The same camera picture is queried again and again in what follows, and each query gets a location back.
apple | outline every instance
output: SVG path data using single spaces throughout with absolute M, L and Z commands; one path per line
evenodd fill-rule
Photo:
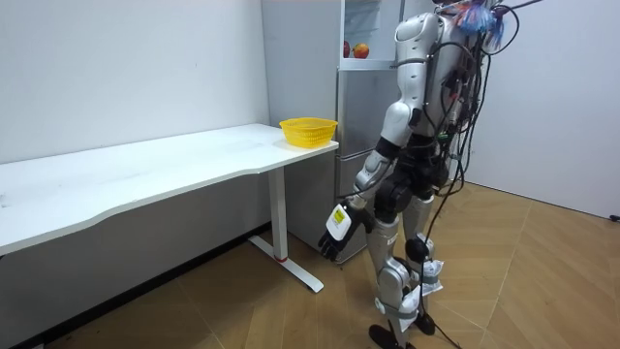
M 353 48 L 353 57 L 365 59 L 368 57 L 368 53 L 370 53 L 370 48 L 367 44 L 357 44 Z
M 345 45 L 343 47 L 342 55 L 345 58 L 349 58 L 350 54 L 351 54 L 351 47 L 349 46 L 349 43 L 347 41 L 345 41 Z

table leg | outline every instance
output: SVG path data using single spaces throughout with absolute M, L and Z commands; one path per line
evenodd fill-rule
M 311 273 L 304 270 L 297 263 L 289 259 L 287 245 L 287 215 L 284 191 L 284 168 L 269 172 L 269 199 L 271 202 L 271 230 L 273 233 L 273 246 L 259 237 L 251 237 L 250 241 L 258 246 L 264 253 L 280 263 L 282 267 L 290 271 L 309 289 L 318 293 L 323 289 L 323 283 Z

herringbone floor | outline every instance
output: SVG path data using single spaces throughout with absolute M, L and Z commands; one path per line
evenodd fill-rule
M 463 348 L 620 347 L 620 225 L 468 185 L 432 237 L 446 265 L 429 312 Z M 383 319 L 367 252 L 340 269 L 290 245 L 324 282 L 320 294 L 246 243 L 50 347 L 376 348 L 366 331 Z M 440 334 L 412 341 L 450 348 Z

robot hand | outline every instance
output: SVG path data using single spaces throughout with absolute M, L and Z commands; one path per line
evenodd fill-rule
M 323 257 L 335 261 L 360 224 L 364 225 L 367 234 L 372 232 L 374 220 L 365 208 L 355 208 L 349 199 L 337 205 L 325 224 L 327 231 L 319 240 Z

table top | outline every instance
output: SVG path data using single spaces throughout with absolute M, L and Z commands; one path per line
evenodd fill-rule
M 250 124 L 0 165 L 0 256 L 116 213 L 334 150 Z

